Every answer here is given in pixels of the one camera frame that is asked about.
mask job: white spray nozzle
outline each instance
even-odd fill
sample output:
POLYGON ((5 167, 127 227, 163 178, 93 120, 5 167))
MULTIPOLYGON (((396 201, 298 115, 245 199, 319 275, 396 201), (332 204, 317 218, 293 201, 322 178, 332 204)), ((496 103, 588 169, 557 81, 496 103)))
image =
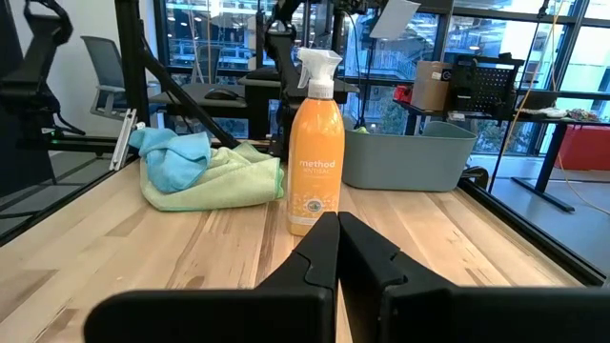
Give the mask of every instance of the white spray nozzle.
POLYGON ((332 50, 317 50, 301 48, 298 51, 298 59, 303 61, 301 70, 301 78, 298 80, 298 87, 305 88, 307 82, 310 82, 309 94, 319 98, 333 97, 334 81, 336 66, 341 63, 341 56, 332 50))

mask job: cleaning spray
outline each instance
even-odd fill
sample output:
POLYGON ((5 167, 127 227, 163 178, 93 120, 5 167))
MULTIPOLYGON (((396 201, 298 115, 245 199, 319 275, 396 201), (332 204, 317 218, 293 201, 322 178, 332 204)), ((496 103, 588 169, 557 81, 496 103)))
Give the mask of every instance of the cleaning spray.
POLYGON ((324 212, 337 212, 345 131, 333 99, 333 74, 341 57, 331 50, 302 48, 299 88, 307 99, 296 112, 288 161, 288 229, 305 235, 324 212))

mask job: green microfiber cloth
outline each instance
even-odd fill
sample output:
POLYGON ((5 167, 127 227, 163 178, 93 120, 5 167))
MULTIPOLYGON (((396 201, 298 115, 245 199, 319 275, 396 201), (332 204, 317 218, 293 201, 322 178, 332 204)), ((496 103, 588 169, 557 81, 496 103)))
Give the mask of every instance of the green microfiber cloth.
POLYGON ((208 169, 190 188, 174 193, 156 189, 140 160, 140 189, 160 211, 205 211, 252 206, 284 196, 279 158, 258 152, 250 143, 212 151, 208 169))

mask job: wooden tabletop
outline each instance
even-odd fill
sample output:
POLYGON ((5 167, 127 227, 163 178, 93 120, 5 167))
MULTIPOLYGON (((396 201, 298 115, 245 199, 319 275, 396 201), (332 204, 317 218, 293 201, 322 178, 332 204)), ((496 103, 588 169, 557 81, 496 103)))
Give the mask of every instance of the wooden tabletop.
MULTIPOLYGON (((158 212, 137 163, 0 248, 0 342, 80 342, 89 311, 132 289, 252 288, 300 241, 284 200, 212 212, 158 212)), ((352 212, 459 285, 578 285, 460 190, 344 186, 352 212)), ((337 342, 351 336, 339 297, 337 342)))

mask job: gray plastic bin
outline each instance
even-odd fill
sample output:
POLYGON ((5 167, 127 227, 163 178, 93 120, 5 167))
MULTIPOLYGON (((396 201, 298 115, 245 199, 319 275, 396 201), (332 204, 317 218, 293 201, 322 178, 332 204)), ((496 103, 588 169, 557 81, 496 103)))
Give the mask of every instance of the gray plastic bin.
POLYGON ((431 122, 422 135, 345 131, 343 182, 361 189, 447 192, 458 185, 477 136, 431 122))

